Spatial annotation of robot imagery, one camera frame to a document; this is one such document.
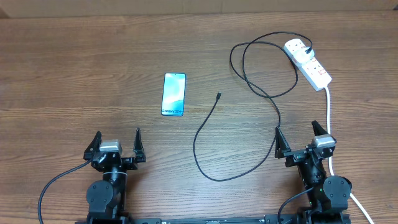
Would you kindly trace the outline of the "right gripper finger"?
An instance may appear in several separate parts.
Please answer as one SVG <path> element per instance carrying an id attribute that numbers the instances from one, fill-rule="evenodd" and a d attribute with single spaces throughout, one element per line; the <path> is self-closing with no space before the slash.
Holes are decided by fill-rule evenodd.
<path id="1" fill-rule="evenodd" d="M 328 134 L 327 130 L 323 129 L 322 126 L 316 120 L 312 121 L 312 128 L 315 136 Z"/>
<path id="2" fill-rule="evenodd" d="M 275 158 L 281 159 L 290 151 L 291 148 L 286 138 L 284 137 L 280 128 L 277 126 L 275 128 Z"/>

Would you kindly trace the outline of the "Samsung Galaxy smartphone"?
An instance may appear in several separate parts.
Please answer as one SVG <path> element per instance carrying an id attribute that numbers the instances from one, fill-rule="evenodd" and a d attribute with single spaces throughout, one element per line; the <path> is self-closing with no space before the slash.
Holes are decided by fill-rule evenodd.
<path id="1" fill-rule="evenodd" d="M 161 106 L 163 116 L 183 116 L 186 79 L 184 73 L 165 74 Z"/>

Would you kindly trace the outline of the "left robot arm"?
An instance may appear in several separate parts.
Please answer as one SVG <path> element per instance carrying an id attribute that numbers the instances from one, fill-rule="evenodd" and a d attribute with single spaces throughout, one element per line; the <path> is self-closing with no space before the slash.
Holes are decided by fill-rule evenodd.
<path id="1" fill-rule="evenodd" d="M 140 129 L 136 129 L 132 157 L 123 157 L 119 140 L 104 141 L 98 131 L 84 151 L 83 158 L 98 172 L 102 179 L 93 182 L 86 191 L 89 204 L 87 223 L 133 223 L 125 211 L 127 172 L 137 170 L 146 161 Z"/>

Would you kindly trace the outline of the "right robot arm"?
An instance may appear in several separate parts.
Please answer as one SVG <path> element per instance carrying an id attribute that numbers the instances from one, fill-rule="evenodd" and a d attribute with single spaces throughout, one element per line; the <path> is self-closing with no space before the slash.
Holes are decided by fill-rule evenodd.
<path id="1" fill-rule="evenodd" d="M 350 223 L 348 199 L 352 183 L 345 177 L 327 175 L 322 161 L 330 158 L 336 139 L 317 121 L 312 121 L 314 137 L 304 149 L 291 150 L 279 127 L 275 128 L 275 158 L 285 159 L 286 167 L 297 167 L 304 191 L 287 199 L 276 215 L 277 223 Z M 296 198 L 306 194 L 308 207 L 300 207 L 297 213 L 282 216 L 283 208 Z"/>

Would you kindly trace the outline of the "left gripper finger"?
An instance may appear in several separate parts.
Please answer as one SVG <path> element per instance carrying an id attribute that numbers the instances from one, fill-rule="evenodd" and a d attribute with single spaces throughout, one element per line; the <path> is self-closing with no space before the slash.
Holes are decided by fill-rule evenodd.
<path id="1" fill-rule="evenodd" d="M 83 159 L 86 161 L 92 160 L 94 154 L 99 151 L 101 142 L 102 142 L 102 134 L 100 131 L 97 131 L 92 142 L 85 149 L 83 154 Z"/>
<path id="2" fill-rule="evenodd" d="M 144 147 L 142 145 L 140 128 L 136 129 L 136 135 L 135 135 L 135 140 L 134 140 L 133 151 L 135 153 L 135 162 L 136 163 L 146 162 L 146 154 L 145 154 L 145 151 L 144 151 Z"/>

